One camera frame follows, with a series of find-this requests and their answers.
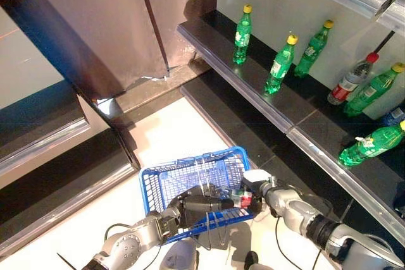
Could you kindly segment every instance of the bottle label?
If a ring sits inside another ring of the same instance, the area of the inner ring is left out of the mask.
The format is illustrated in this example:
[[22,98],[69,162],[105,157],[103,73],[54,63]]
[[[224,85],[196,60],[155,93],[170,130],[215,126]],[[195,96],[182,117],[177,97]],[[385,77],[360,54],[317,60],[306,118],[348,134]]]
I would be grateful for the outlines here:
[[308,46],[304,51],[304,54],[307,55],[308,57],[315,58],[318,55],[318,52],[316,52],[314,47]]
[[384,148],[379,148],[379,149],[370,149],[364,152],[364,154],[367,155],[367,157],[374,157],[377,155],[380,155],[382,152],[385,152],[387,149]]
[[284,73],[280,73],[281,64],[274,60],[273,66],[271,67],[270,74],[275,78],[282,78],[285,75]]
[[358,84],[348,81],[346,77],[342,78],[342,80],[339,82],[339,85],[342,89],[349,92],[352,92],[358,86]]
[[364,148],[373,148],[374,147],[374,140],[370,136],[363,138],[360,142]]
[[250,38],[251,38],[251,34],[241,35],[239,32],[236,32],[235,45],[238,47],[246,47],[249,44]]
[[349,93],[349,91],[343,89],[340,85],[337,85],[336,88],[332,90],[332,96],[340,101],[345,101]]
[[367,89],[365,90],[364,95],[365,95],[366,97],[371,97],[371,96],[373,96],[373,94],[374,94],[375,92],[377,92],[376,89],[374,89],[373,87],[369,87],[369,88],[367,88]]
[[391,112],[391,115],[396,120],[398,117],[404,115],[404,113],[399,107],[397,107],[395,110]]

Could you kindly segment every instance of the shopping basket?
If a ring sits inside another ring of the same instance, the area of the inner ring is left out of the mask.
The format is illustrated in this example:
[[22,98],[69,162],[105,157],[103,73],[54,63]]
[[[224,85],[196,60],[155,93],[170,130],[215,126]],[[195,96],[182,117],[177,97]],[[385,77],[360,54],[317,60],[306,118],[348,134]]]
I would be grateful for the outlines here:
[[[140,171],[140,186],[145,212],[162,212],[171,200],[186,190],[210,183],[217,188],[239,189],[244,171],[249,170],[246,151],[241,147],[205,153],[197,157],[178,159]],[[209,229],[238,223],[253,218],[251,211],[233,208],[211,212],[193,227],[180,231],[168,243],[197,235]]]

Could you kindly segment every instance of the yellow bottle cap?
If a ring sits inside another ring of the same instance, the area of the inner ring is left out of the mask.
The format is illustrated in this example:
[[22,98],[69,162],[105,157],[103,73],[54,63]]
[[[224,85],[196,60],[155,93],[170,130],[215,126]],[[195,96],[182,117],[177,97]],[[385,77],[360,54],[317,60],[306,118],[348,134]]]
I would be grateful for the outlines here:
[[397,73],[402,73],[405,71],[405,64],[403,63],[396,63],[391,67],[391,70],[397,72]]
[[289,35],[289,38],[287,38],[287,43],[291,44],[291,45],[296,44],[297,41],[298,41],[298,36],[294,35],[294,34]]
[[245,4],[243,7],[243,13],[250,13],[252,11],[252,6],[250,4]]
[[325,28],[333,28],[333,25],[334,25],[335,23],[333,22],[333,20],[330,20],[330,19],[328,19],[327,21],[325,21],[324,23],[323,23],[323,26],[325,27]]

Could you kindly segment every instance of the bottle neck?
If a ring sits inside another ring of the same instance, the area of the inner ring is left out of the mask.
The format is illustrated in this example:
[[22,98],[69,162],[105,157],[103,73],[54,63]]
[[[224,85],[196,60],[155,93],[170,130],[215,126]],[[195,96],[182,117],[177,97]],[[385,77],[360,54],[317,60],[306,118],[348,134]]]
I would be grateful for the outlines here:
[[393,69],[385,72],[385,74],[391,78],[395,78],[396,76],[398,76],[399,73],[400,72],[395,72]]
[[250,23],[250,21],[251,21],[251,14],[244,12],[241,20],[248,21],[248,22]]
[[285,46],[283,47],[283,51],[293,52],[294,46],[295,46],[295,44],[286,43]]
[[319,34],[322,36],[327,36],[329,34],[329,28],[322,27],[322,30],[319,31]]

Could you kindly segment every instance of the plastic bottle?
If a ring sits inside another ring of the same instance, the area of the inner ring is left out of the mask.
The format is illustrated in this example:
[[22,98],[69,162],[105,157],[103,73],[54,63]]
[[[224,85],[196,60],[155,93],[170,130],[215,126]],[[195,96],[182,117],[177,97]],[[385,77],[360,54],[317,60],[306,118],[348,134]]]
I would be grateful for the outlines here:
[[344,112],[348,116],[359,115],[365,107],[388,91],[398,74],[405,70],[405,64],[396,63],[389,71],[374,77],[371,82],[358,92],[357,96],[349,101]]
[[373,68],[373,63],[378,60],[377,53],[369,53],[365,60],[356,63],[353,69],[344,75],[336,87],[329,93],[328,102],[334,105],[341,104],[347,99],[347,96],[363,83]]
[[396,125],[402,120],[405,120],[405,99],[382,118],[386,126]]
[[246,50],[252,32],[251,11],[252,6],[246,4],[243,7],[243,16],[236,26],[233,61],[237,64],[244,63],[246,60]]
[[287,74],[292,60],[294,59],[294,46],[298,41],[298,36],[291,34],[287,38],[287,43],[283,49],[277,53],[271,67],[269,77],[266,81],[265,92],[274,94],[280,90],[285,74]]
[[397,146],[405,136],[405,120],[395,126],[375,130],[350,148],[340,153],[339,161],[346,166],[357,166],[367,158],[375,157]]
[[333,27],[333,21],[327,20],[324,22],[322,29],[311,38],[308,47],[305,49],[299,64],[294,69],[294,75],[297,77],[305,77],[314,62],[318,59],[323,48],[328,42],[329,30]]

